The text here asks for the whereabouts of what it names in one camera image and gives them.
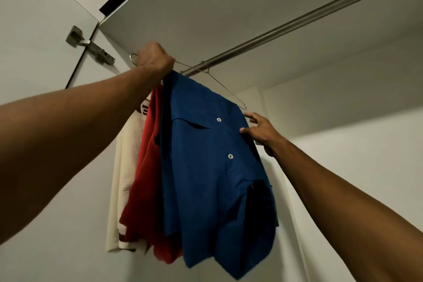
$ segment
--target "clothing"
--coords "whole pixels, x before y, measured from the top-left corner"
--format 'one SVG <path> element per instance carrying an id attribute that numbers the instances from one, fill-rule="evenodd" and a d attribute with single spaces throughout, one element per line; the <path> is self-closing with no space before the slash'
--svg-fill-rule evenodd
<path id="1" fill-rule="evenodd" d="M 161 85 L 151 93 L 135 180 L 130 189 L 128 203 L 120 217 L 120 223 L 126 226 L 126 242 L 145 238 L 154 247 L 156 258 L 172 263 L 182 255 L 182 242 L 178 233 L 166 237 L 163 227 L 163 194 L 158 141 L 162 93 L 163 86 Z"/>
<path id="2" fill-rule="evenodd" d="M 167 235 L 187 267 L 213 256 L 240 279 L 272 249 L 271 185 L 238 106 L 175 71 L 163 81 L 161 171 Z"/>
<path id="3" fill-rule="evenodd" d="M 115 166 L 113 170 L 112 194 L 110 196 L 109 222 L 106 237 L 106 250 L 127 249 L 145 251 L 146 241 L 124 242 L 126 227 L 118 222 L 135 178 L 141 137 L 144 130 L 149 101 L 141 105 L 141 114 L 134 112 L 116 138 Z"/>

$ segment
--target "metal hanger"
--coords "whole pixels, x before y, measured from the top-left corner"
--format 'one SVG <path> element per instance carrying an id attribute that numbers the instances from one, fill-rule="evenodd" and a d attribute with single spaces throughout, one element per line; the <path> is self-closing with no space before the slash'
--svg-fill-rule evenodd
<path id="1" fill-rule="evenodd" d="M 132 59 L 132 56 L 133 55 L 135 55 L 135 56 L 138 56 L 137 54 L 135 54 L 135 53 L 132 53 L 132 54 L 130 54 L 130 60 L 132 61 L 132 63 L 136 66 L 137 64 L 136 64 L 136 62 Z M 175 63 L 178 63 L 179 65 L 182 65 L 182 66 L 185 66 L 185 67 L 188 67 L 188 68 L 192 68 L 193 66 L 189 66 L 189 65 L 187 65 L 187 64 L 184 64 L 184 63 L 181 63 L 180 61 L 177 61 L 177 60 L 175 60 Z M 246 106 L 246 104 L 242 101 L 242 100 L 240 100 L 238 97 L 236 97 L 233 93 L 231 93 L 230 92 L 230 90 L 229 89 L 227 89 L 220 81 L 218 81 L 216 78 L 214 78 L 211 74 L 210 74 L 210 68 L 209 69 L 207 69 L 207 70 L 199 70 L 198 69 L 198 71 L 200 71 L 200 72 L 203 72 L 203 73 L 205 73 L 205 74 L 207 74 L 207 75 L 209 75 L 211 78 L 213 78 L 216 82 L 218 82 L 219 83 L 219 85 L 220 86 L 222 86 L 225 90 L 227 90 L 228 91 L 228 93 L 230 93 L 232 96 L 234 96 L 237 100 L 239 100 L 243 105 L 244 105 L 244 107 L 241 107 L 241 106 L 238 106 L 240 109 L 242 109 L 242 110 L 247 110 L 247 106 Z"/>

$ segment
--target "metal rod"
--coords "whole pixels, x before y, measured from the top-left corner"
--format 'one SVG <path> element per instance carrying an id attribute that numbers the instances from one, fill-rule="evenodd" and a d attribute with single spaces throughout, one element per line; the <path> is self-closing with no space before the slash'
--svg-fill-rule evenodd
<path id="1" fill-rule="evenodd" d="M 323 17 L 326 17 L 334 12 L 337 12 L 338 10 L 341 10 L 345 7 L 348 7 L 360 0 L 335 0 L 332 1 L 325 6 L 322 6 L 320 8 L 317 8 L 311 12 L 308 12 L 307 14 L 298 17 L 292 21 L 289 21 L 288 23 L 283 24 L 282 26 L 276 27 L 275 29 L 272 29 L 271 31 L 264 33 L 256 38 L 253 38 L 251 40 L 248 40 L 247 42 L 240 44 L 232 49 L 229 49 L 228 51 L 225 51 L 224 53 L 221 53 L 217 56 L 214 56 L 213 58 L 202 61 L 198 65 L 193 66 L 192 68 L 189 68 L 187 70 L 184 70 L 182 72 L 185 76 L 193 76 L 198 74 L 200 71 L 205 71 L 213 66 L 216 66 L 218 64 L 223 63 L 224 61 L 227 61 L 231 58 L 234 58 L 236 56 L 239 56 L 251 49 L 254 49 L 260 45 L 266 44 L 269 41 L 276 39 L 278 37 L 281 37 L 287 33 L 290 33 L 294 30 L 297 30 L 298 28 L 301 28 L 305 25 L 308 25 L 309 23 L 312 23 L 318 19 L 321 19 Z"/>

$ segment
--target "hand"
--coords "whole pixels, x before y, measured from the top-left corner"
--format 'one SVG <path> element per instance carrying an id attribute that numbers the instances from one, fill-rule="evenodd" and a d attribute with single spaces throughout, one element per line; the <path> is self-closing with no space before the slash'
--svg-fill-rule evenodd
<path id="1" fill-rule="evenodd" d="M 175 59 L 169 56 L 159 43 L 150 42 L 138 51 L 137 66 L 152 69 L 160 79 L 172 71 L 174 63 Z"/>
<path id="2" fill-rule="evenodd" d="M 244 113 L 245 117 L 250 119 L 250 122 L 257 124 L 249 128 L 241 128 L 239 131 L 241 134 L 249 134 L 257 144 L 263 145 L 267 155 L 274 157 L 272 145 L 283 139 L 277 130 L 272 126 L 269 120 L 257 113 Z"/>

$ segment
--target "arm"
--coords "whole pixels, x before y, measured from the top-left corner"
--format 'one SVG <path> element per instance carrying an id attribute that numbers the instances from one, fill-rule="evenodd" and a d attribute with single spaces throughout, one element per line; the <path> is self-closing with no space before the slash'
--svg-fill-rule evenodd
<path id="1" fill-rule="evenodd" d="M 119 76 L 0 106 L 0 244 L 114 140 L 173 63 L 150 43 Z"/>
<path id="2" fill-rule="evenodd" d="M 393 210 L 319 165 L 270 122 L 245 113 L 242 128 L 276 158 L 314 222 L 357 281 L 423 281 L 423 233 Z"/>

